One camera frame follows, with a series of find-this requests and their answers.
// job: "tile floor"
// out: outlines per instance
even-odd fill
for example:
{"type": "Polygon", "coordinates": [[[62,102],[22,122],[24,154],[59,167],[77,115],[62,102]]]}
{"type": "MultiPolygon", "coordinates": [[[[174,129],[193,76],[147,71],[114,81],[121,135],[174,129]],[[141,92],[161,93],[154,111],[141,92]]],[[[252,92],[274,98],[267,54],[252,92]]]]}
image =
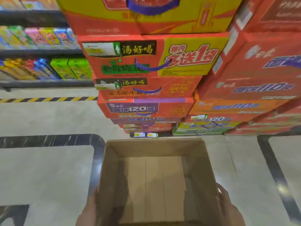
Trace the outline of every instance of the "tile floor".
{"type": "MultiPolygon", "coordinates": [[[[0,91],[0,98],[67,96],[97,96],[97,92],[94,89],[0,91]]],[[[0,137],[71,134],[95,134],[104,141],[129,139],[128,134],[105,118],[95,101],[0,104],[0,137]]],[[[299,136],[268,140],[276,157],[274,161],[288,184],[287,198],[296,205],[287,204],[280,195],[279,183],[272,176],[271,165],[266,163],[257,137],[203,139],[216,180],[228,190],[246,226],[301,225],[299,136]]],[[[25,226],[75,225],[88,195],[93,156],[95,152],[90,145],[0,148],[0,206],[29,205],[25,226]]],[[[0,225],[14,224],[0,221],[0,225]]]]}

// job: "empty cardboard box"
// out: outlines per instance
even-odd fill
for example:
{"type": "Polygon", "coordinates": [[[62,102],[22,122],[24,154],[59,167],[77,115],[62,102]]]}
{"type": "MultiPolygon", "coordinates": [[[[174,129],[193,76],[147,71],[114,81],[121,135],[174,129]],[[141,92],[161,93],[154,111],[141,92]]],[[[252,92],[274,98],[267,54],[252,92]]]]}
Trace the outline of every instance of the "empty cardboard box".
{"type": "Polygon", "coordinates": [[[222,225],[218,189],[200,139],[108,141],[97,225],[222,225]]]}

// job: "yellow and black striped tape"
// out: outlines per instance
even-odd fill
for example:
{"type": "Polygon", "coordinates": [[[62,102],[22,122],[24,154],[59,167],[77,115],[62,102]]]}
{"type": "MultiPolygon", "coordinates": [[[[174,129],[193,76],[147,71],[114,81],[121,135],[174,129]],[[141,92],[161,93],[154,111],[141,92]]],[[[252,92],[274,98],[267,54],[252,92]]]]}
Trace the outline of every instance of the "yellow and black striped tape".
{"type": "Polygon", "coordinates": [[[60,97],[60,98],[5,98],[0,103],[17,102],[73,102],[73,101],[97,101],[98,97],[60,97]]]}

